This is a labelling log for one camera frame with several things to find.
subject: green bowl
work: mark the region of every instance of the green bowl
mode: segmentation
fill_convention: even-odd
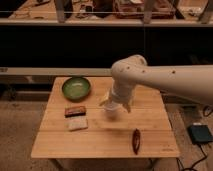
[[[66,80],[62,86],[64,96],[71,101],[79,101],[90,92],[90,82],[84,77],[72,77]]]

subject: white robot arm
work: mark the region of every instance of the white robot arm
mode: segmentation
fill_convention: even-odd
[[[213,106],[213,65],[147,66],[142,56],[134,55],[115,62],[111,74],[114,84],[108,99],[122,104],[129,112],[137,84]]]

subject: table top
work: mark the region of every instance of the table top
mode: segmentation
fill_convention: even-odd
[[[31,156],[33,158],[160,158],[178,157],[179,149],[158,90],[137,86],[131,113],[122,106],[116,117],[99,106],[112,86],[111,77],[87,77],[91,93],[79,103],[67,100],[62,85],[68,77],[55,79]],[[69,131],[65,108],[84,105],[88,129]],[[132,134],[141,132],[140,150],[132,149]]]

